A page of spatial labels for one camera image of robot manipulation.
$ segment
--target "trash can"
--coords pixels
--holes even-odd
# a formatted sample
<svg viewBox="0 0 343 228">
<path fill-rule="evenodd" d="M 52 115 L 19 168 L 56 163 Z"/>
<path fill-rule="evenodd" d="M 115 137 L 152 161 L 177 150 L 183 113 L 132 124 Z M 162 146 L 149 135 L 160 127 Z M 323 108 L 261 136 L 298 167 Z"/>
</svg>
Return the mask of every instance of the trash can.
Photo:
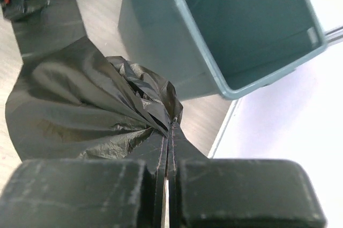
<svg viewBox="0 0 343 228">
<path fill-rule="evenodd" d="M 170 80 L 184 100 L 234 100 L 326 48 L 309 0 L 123 0 L 130 58 Z"/>
</svg>

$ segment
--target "floor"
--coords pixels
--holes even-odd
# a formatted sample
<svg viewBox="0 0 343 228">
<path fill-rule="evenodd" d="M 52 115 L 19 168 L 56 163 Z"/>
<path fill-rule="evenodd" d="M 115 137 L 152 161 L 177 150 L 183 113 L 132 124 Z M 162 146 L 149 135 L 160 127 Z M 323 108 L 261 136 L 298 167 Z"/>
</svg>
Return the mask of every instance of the floor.
<svg viewBox="0 0 343 228">
<path fill-rule="evenodd" d="M 78 0 L 89 37 L 105 56 L 126 51 L 117 31 L 122 0 Z M 20 164 L 8 135 L 5 103 L 21 68 L 20 53 L 10 23 L 0 19 L 0 191 Z M 187 138 L 205 155 L 227 113 L 230 102 L 214 95 L 183 102 L 182 128 Z"/>
</svg>

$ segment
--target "trash bag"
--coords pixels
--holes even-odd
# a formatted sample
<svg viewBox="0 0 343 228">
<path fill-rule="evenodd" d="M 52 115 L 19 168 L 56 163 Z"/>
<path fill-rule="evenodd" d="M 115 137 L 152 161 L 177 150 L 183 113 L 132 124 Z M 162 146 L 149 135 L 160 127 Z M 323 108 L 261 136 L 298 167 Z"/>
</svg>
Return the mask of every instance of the trash bag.
<svg viewBox="0 0 343 228">
<path fill-rule="evenodd" d="M 86 36 L 23 62 L 5 112 L 22 160 L 119 159 L 181 122 L 170 82 L 122 57 L 105 58 Z"/>
</svg>

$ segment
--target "white wall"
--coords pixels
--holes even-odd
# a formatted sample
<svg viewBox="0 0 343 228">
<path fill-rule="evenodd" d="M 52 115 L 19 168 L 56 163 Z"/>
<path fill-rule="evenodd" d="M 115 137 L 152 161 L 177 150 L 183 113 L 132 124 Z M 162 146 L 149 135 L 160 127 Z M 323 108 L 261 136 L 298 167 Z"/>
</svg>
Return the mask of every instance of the white wall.
<svg viewBox="0 0 343 228">
<path fill-rule="evenodd" d="M 325 30 L 343 25 L 343 0 L 311 1 Z M 214 157 L 300 163 L 314 185 L 328 227 L 342 227 L 342 90 L 343 43 L 241 99 Z"/>
</svg>

